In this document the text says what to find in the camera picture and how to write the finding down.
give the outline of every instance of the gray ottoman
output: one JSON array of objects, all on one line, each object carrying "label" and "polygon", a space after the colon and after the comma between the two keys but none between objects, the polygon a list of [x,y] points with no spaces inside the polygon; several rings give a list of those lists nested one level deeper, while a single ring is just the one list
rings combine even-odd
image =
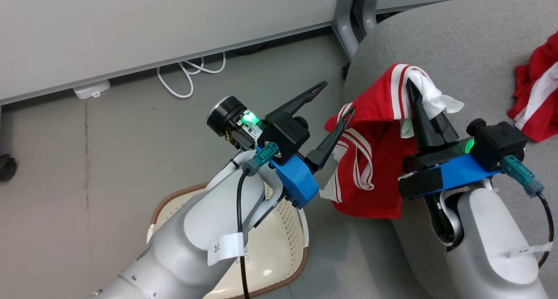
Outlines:
[{"label": "gray ottoman", "polygon": [[[558,0],[455,0],[395,15],[362,41],[347,76],[344,100],[352,101],[396,62],[423,68],[438,88],[465,103],[449,116],[461,137],[475,118],[512,122],[514,68],[528,63],[536,47],[558,31]],[[558,219],[558,136],[528,144],[526,164],[546,186]],[[544,244],[548,227],[540,202],[507,176],[494,186],[530,244]],[[456,298],[444,249],[431,229],[421,200],[405,202],[394,222],[410,265],[423,287],[438,299]],[[558,298],[556,245],[540,271],[550,298]]]}]

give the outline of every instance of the white cord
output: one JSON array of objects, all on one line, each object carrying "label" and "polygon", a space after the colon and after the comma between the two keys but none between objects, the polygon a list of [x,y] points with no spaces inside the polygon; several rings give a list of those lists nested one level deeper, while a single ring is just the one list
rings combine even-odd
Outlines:
[{"label": "white cord", "polygon": [[165,82],[165,80],[163,80],[163,77],[161,77],[161,67],[157,67],[157,77],[159,77],[159,81],[161,81],[161,83],[163,84],[163,86],[169,91],[171,92],[172,95],[176,96],[177,98],[180,99],[187,99],[190,96],[192,96],[192,94],[194,93],[194,83],[192,82],[192,77],[190,76],[195,76],[198,73],[200,73],[201,71],[203,72],[207,72],[207,73],[211,73],[211,74],[217,74],[221,71],[223,71],[223,69],[225,69],[225,65],[227,64],[227,56],[225,55],[225,52],[223,52],[223,64],[221,64],[221,68],[219,68],[219,70],[209,70],[204,68],[205,65],[205,61],[204,58],[201,57],[201,64],[200,65],[196,65],[193,62],[190,61],[185,61],[188,65],[191,65],[192,67],[196,68],[196,71],[188,71],[186,70],[186,68],[184,68],[184,65],[182,62],[179,62],[178,65],[180,66],[180,69],[182,69],[184,75],[186,75],[186,78],[188,78],[188,82],[190,83],[190,92],[188,94],[185,95],[181,95],[176,93],[175,91],[173,91],[173,89],[171,89],[169,87],[169,85]]}]

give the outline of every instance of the beige plastic basket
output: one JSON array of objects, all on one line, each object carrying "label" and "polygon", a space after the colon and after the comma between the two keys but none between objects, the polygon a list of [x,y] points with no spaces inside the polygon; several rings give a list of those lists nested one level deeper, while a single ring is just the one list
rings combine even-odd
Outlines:
[{"label": "beige plastic basket", "polygon": [[[155,209],[147,241],[181,206],[197,194],[207,183],[177,191],[166,197]],[[265,185],[265,197],[272,189]],[[263,222],[249,233],[245,248],[246,277],[250,297],[283,287],[299,277],[308,262],[308,225],[303,210],[297,210],[282,200]],[[243,298],[237,261],[227,271],[217,287],[204,299]]]}]

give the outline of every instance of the cable connector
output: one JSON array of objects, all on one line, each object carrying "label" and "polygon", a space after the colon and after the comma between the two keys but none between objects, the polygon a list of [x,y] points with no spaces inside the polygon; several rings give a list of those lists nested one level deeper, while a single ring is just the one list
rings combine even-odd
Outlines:
[{"label": "cable connector", "polygon": [[259,169],[267,164],[275,155],[279,153],[279,146],[275,142],[269,142],[259,150],[253,158],[242,166],[242,171],[249,170],[248,176],[254,176]]},{"label": "cable connector", "polygon": [[534,179],[534,174],[515,156],[510,155],[503,158],[500,167],[504,174],[508,174],[519,182],[531,198],[536,197],[538,192],[542,193],[542,190],[544,190],[544,186]]}]

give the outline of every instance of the gray floor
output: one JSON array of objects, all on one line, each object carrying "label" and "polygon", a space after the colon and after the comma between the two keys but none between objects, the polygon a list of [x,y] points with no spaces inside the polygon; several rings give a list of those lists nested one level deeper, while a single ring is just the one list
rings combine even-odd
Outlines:
[{"label": "gray floor", "polygon": [[[1,297],[76,299],[106,285],[142,251],[162,198],[210,180],[235,154],[205,125],[225,95],[264,115],[327,80],[299,112],[312,132],[303,153],[317,146],[341,105],[344,64],[335,37],[322,35],[231,58],[222,73],[195,76],[186,100],[143,74],[115,80],[99,99],[60,95],[8,107],[2,146],[20,167],[0,184]],[[187,85],[179,71],[165,78]],[[332,164],[317,174],[321,186]],[[289,287],[261,298],[427,298],[391,222],[346,217],[319,198],[305,210],[309,263]]]}]

